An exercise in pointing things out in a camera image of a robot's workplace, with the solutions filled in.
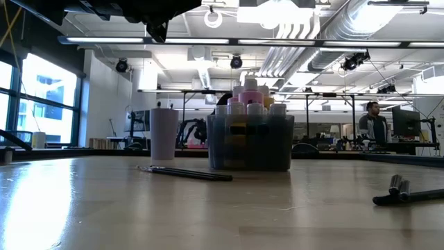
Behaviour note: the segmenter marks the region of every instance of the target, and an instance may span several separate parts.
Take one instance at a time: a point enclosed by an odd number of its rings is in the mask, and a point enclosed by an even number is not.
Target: pink paint bottle
[[[233,97],[228,99],[228,103],[232,103],[233,101],[239,101],[239,94],[245,91],[243,86],[234,86],[233,87]]]
[[[257,91],[257,81],[255,78],[246,77],[245,78],[245,91],[239,94],[239,101],[245,104],[261,103],[264,104],[264,94]]]

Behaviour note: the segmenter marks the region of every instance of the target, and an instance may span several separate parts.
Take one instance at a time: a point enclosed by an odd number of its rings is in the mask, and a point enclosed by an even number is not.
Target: wooden table surface
[[[207,159],[177,158],[207,171]],[[374,206],[402,174],[413,191],[444,171],[294,160],[285,173],[209,182],[141,172],[144,157],[92,156],[0,167],[0,249],[443,249],[444,202]]]

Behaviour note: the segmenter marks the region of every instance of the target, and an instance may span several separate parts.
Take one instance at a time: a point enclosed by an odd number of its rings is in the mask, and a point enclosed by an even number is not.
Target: yellow cable
[[[8,30],[10,31],[11,28],[12,28],[12,25],[14,25],[14,24],[13,23],[9,23],[8,9],[6,8],[6,3],[3,6],[4,6],[4,9],[5,9],[6,23],[8,25]],[[26,98],[28,99],[28,94],[26,93],[26,88],[25,88],[25,85],[23,84],[23,81],[22,81],[22,70],[20,69],[19,59],[17,58],[17,52],[15,51],[14,39],[12,38],[12,33],[11,32],[7,32],[6,34],[8,34],[8,33],[9,33],[9,38],[11,39],[11,47],[12,47],[12,52],[14,53],[15,64],[17,66],[17,70],[19,71],[19,75],[20,75],[20,84],[22,85],[23,90],[24,90],[24,94],[25,94]],[[35,125],[37,125],[37,129],[41,132],[40,126],[39,126],[39,124],[37,122],[37,119],[35,118],[34,109],[32,109],[32,114],[33,114],[33,117],[34,117]]]
[[[1,38],[1,41],[0,41],[0,47],[1,47],[1,46],[3,45],[3,43],[5,42],[5,39],[6,39],[6,37],[8,36],[8,34],[11,33],[11,29],[13,28],[15,22],[17,21],[17,18],[19,17],[19,14],[20,14],[21,11],[22,11],[22,7],[20,7],[19,10],[17,11],[17,13],[15,13],[15,17],[14,17],[14,19],[12,19],[11,24],[8,25],[8,30],[6,30],[5,35]]]

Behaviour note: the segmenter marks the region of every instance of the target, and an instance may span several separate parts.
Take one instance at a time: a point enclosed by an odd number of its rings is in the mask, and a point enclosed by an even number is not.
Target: computer monitor
[[[150,111],[133,111],[135,114],[133,132],[150,131]],[[126,113],[125,132],[131,132],[131,112]]]
[[[401,136],[419,136],[421,118],[419,112],[402,110],[400,107],[391,109],[393,115],[393,132]]]

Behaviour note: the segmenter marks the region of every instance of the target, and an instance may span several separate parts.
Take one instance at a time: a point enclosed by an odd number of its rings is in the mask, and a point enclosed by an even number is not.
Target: window
[[[72,110],[21,99],[17,130],[45,132],[49,143],[70,143],[72,119]]]
[[[8,116],[8,102],[9,96],[7,94],[0,94],[0,129],[5,130],[6,118]]]
[[[77,76],[44,59],[28,54],[23,60],[21,92],[30,96],[73,106]]]
[[[0,88],[10,89],[11,87],[12,66],[0,62]]]
[[[30,53],[19,64],[21,71],[0,61],[0,129],[41,131],[48,143],[77,146],[80,79]]]

